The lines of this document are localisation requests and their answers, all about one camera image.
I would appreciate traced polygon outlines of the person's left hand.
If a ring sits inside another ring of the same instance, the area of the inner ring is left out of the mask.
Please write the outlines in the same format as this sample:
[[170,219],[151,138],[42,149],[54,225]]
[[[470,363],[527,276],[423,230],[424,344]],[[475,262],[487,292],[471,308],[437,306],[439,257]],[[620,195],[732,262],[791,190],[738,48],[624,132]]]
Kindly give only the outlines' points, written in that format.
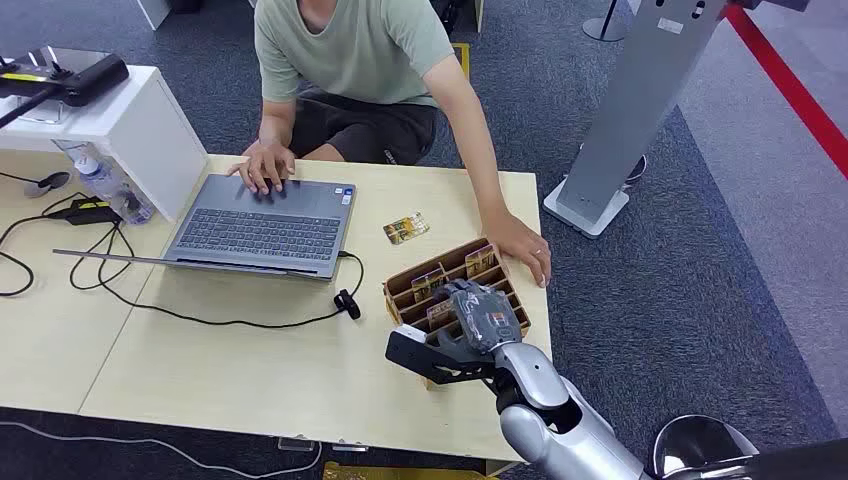
[[546,288],[551,279],[551,251],[548,242],[505,209],[481,214],[483,232],[502,253],[518,259],[531,272],[536,284]]

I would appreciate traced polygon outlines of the person's right hand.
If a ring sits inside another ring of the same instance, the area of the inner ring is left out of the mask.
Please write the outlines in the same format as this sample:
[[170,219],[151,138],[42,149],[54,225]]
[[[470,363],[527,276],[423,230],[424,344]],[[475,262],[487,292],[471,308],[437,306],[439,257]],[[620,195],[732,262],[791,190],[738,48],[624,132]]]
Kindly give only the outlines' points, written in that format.
[[257,140],[243,155],[246,159],[233,164],[226,175],[238,175],[253,194],[282,192],[285,181],[295,174],[295,155],[276,140]]

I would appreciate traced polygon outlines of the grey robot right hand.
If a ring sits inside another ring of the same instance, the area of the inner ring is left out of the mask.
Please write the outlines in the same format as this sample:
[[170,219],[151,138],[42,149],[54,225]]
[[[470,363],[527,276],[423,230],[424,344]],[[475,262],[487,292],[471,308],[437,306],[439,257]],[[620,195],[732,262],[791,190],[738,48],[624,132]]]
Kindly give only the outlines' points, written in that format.
[[518,318],[502,291],[472,280],[457,279],[438,287],[434,298],[448,302],[461,329],[458,339],[439,333],[441,346],[486,356],[502,345],[522,341]]

